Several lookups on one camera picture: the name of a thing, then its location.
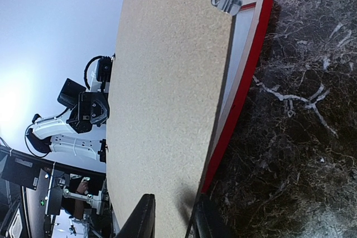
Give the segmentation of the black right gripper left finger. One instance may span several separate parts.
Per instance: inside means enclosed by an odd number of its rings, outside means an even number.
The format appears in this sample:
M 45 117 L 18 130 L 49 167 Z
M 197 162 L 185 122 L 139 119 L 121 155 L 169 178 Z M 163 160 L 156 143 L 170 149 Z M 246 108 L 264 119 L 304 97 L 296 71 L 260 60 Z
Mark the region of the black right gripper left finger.
M 156 200 L 144 194 L 125 222 L 117 238 L 153 238 L 155 236 Z

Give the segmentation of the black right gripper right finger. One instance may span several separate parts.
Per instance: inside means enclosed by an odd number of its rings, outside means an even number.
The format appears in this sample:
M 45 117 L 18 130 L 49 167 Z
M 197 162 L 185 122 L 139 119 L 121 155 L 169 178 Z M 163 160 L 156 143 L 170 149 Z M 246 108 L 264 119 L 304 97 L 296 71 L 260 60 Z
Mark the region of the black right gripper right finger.
M 230 228 L 223 222 L 215 203 L 205 194 L 196 204 L 193 219 L 194 237 L 234 237 Z

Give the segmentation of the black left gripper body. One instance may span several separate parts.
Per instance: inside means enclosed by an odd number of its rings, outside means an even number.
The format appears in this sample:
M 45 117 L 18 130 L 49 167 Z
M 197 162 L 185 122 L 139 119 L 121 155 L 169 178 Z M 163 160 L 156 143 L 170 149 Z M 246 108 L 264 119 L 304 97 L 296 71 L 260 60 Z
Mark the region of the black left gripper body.
M 109 118 L 107 93 L 82 92 L 66 123 L 78 134 L 100 127 Z

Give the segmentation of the brown frame backing board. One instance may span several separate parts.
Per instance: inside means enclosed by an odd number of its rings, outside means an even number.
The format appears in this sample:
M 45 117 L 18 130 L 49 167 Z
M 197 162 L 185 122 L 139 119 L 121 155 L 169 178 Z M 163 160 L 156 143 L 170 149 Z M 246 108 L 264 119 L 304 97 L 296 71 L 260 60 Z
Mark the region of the brown frame backing board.
M 156 237 L 185 237 L 212 150 L 232 16 L 211 0 L 123 0 L 109 89 L 107 184 L 120 225 L 156 198 Z

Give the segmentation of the wooden red-edged picture frame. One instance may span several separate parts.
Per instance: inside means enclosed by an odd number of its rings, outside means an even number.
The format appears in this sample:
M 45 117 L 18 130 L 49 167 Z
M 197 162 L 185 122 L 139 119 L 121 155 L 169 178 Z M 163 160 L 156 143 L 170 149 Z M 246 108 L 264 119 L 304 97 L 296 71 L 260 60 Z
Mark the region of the wooden red-edged picture frame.
M 199 190 L 201 193 L 208 191 L 240 117 L 240 113 L 244 106 L 253 74 L 263 47 L 273 8 L 273 0 L 243 0 L 243 6 L 241 7 L 240 12 L 251 8 L 254 9 L 254 15 L 242 54 L 240 66 L 242 67 L 242 69 L 240 69 L 242 76 L 238 80 L 236 95 L 229 110 L 225 124 L 219 125 L 219 117 L 222 109 L 226 78 L 228 74 L 231 46 L 233 43 L 235 16 L 232 16 L 231 34 L 228 47 L 228 63 L 224 74 L 222 99 L 218 106 L 218 122 L 213 131 L 213 147 L 208 152 L 208 163 L 202 174 L 201 186 Z

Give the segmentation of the white photo mat board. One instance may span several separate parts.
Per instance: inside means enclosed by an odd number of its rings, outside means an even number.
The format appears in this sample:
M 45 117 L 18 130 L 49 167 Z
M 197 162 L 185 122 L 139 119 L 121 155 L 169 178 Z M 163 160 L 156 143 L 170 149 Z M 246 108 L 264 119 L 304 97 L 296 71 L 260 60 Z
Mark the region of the white photo mat board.
M 235 16 L 233 43 L 231 46 L 228 74 L 226 78 L 222 109 L 219 117 L 219 125 L 225 124 L 229 110 L 236 95 L 238 80 L 242 76 L 240 71 L 240 69 L 242 69 L 242 67 L 240 67 L 242 54 L 248 38 L 253 15 L 254 9 L 251 8 L 243 10 Z

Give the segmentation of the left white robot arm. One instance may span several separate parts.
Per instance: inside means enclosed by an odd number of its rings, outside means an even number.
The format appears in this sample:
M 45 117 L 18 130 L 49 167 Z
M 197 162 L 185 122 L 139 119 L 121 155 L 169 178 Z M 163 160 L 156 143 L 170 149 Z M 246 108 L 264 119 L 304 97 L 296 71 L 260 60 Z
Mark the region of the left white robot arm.
M 106 139 L 84 139 L 83 134 L 107 122 L 109 83 L 109 78 L 93 78 L 86 88 L 67 79 L 57 98 L 64 112 L 52 118 L 35 114 L 25 139 L 43 154 L 70 153 L 105 163 Z

